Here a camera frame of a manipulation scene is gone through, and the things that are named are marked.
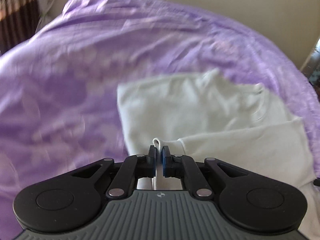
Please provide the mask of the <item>wooden door frame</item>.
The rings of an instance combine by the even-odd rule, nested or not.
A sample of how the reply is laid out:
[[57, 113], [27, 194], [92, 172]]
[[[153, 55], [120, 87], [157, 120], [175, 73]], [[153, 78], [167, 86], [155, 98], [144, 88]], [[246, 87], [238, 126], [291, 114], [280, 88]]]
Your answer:
[[303, 75], [314, 86], [319, 81], [319, 38], [313, 46], [310, 55], [306, 58], [305, 62], [300, 68]]

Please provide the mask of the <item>white Nevada sweatshirt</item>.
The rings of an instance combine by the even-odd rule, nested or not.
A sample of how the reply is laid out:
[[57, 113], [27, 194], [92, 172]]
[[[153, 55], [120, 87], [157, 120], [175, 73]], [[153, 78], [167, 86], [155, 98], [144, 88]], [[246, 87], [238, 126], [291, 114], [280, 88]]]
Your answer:
[[235, 85], [217, 70], [121, 84], [117, 105], [127, 151], [168, 146], [217, 158], [298, 188], [308, 210], [299, 230], [319, 239], [319, 191], [303, 121], [262, 84]]

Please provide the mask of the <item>purple floral bed cover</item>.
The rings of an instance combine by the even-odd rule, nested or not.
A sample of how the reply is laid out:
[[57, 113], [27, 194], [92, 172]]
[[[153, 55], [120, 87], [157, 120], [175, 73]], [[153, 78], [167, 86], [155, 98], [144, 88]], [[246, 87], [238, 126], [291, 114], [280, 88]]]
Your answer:
[[304, 120], [319, 172], [319, 100], [268, 38], [225, 16], [164, 0], [69, 0], [1, 57], [1, 239], [21, 232], [21, 189], [105, 156], [126, 157], [121, 81], [219, 68], [263, 83]]

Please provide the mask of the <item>brown striped curtain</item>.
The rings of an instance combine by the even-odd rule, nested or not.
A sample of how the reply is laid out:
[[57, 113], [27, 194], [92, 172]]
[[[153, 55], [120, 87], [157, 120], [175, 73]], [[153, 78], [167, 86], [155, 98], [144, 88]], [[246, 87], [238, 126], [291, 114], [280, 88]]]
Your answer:
[[1, 54], [31, 38], [39, 19], [37, 0], [1, 0]]

